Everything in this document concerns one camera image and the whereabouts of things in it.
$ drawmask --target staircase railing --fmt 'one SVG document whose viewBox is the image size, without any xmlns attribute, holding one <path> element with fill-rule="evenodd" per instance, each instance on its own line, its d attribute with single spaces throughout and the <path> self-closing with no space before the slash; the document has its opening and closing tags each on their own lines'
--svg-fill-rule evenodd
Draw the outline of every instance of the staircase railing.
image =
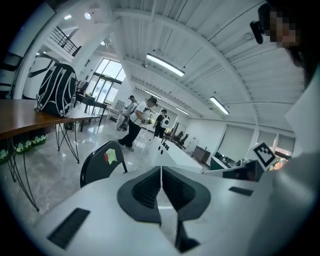
<svg viewBox="0 0 320 256">
<path fill-rule="evenodd" d="M 69 37 L 63 33 L 63 31 L 57 26 L 49 36 L 59 46 L 61 46 L 67 53 L 75 56 L 78 52 L 78 47 L 69 39 Z"/>
</svg>

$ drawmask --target black cap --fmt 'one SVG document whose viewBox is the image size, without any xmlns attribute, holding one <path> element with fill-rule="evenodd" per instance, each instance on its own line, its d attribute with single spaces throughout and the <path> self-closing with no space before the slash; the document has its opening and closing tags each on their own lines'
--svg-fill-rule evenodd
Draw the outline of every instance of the black cap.
<svg viewBox="0 0 320 256">
<path fill-rule="evenodd" d="M 148 101 L 151 101 L 154 105 L 157 105 L 157 104 L 158 104 L 157 98 L 156 98 L 156 97 L 153 97 L 153 96 L 151 96 L 151 97 L 148 99 Z"/>
</svg>

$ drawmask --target white t-shirt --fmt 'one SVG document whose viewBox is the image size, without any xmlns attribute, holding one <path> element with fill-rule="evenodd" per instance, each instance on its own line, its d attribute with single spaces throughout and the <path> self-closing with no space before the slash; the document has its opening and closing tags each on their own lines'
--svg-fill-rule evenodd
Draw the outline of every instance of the white t-shirt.
<svg viewBox="0 0 320 256">
<path fill-rule="evenodd" d="M 136 106 L 134 112 L 130 115 L 130 120 L 138 126 L 141 125 L 143 122 L 137 117 L 136 111 L 140 111 L 142 113 L 143 118 L 146 119 L 150 116 L 150 109 L 145 110 L 146 108 L 148 108 L 147 103 L 145 101 L 140 102 Z"/>
</svg>

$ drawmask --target backpack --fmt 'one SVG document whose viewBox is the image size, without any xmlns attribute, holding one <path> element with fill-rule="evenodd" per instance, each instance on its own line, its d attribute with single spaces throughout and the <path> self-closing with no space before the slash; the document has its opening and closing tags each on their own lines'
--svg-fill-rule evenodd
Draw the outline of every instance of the backpack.
<svg viewBox="0 0 320 256">
<path fill-rule="evenodd" d="M 169 116 L 164 116 L 164 118 L 162 119 L 162 121 L 161 121 L 161 123 L 160 123 L 160 126 L 161 126 L 161 128 L 168 128 L 168 126 L 169 126 L 169 123 L 170 123 L 170 118 L 169 118 Z"/>
<path fill-rule="evenodd" d="M 48 70 L 36 96 L 37 109 L 64 117 L 76 101 L 76 73 L 67 65 L 56 63 Z"/>
</svg>

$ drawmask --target reflective floor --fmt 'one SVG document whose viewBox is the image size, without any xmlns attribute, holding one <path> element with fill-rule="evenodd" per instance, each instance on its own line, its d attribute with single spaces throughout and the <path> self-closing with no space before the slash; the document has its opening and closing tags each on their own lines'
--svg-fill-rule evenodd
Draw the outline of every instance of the reflective floor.
<svg viewBox="0 0 320 256">
<path fill-rule="evenodd" d="M 8 164 L 0 165 L 1 188 L 12 206 L 12 210 L 23 223 L 32 226 L 48 210 L 80 189 L 81 168 L 87 156 L 107 141 L 117 141 L 126 135 L 126 132 L 115 130 L 115 125 L 116 123 L 111 120 L 103 120 L 101 126 L 98 127 L 98 122 L 92 120 L 90 124 L 86 123 L 83 132 L 80 132 L 77 123 L 76 136 L 80 163 L 77 163 L 65 141 L 58 151 L 54 128 L 48 133 L 47 141 L 44 144 L 33 147 L 25 153 L 29 184 L 39 212 L 29 202 L 18 182 L 13 182 Z M 75 147 L 74 132 L 69 131 L 68 134 L 73 147 Z M 135 151 L 132 152 L 122 147 L 128 172 L 150 170 L 151 163 L 150 157 L 148 157 L 150 144 L 147 142 L 153 138 L 153 135 L 152 132 L 141 129 L 133 144 Z M 25 179 L 22 155 L 17 156 L 16 163 L 21 178 Z M 123 166 L 120 164 L 111 177 L 121 175 L 123 172 Z M 159 192 L 157 202 L 162 218 L 161 229 L 174 243 L 177 225 L 176 212 L 163 190 Z"/>
</svg>

